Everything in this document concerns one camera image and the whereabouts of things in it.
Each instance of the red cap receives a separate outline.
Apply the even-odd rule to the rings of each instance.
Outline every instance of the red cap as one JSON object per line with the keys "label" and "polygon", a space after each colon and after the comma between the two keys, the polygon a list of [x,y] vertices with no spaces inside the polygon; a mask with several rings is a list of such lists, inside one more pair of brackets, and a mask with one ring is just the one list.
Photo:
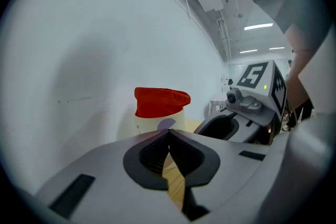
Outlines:
{"label": "red cap", "polygon": [[186,92],[161,88],[141,88],[134,91],[138,101],[135,116],[140,118],[160,118],[180,112],[190,104],[190,95]]}

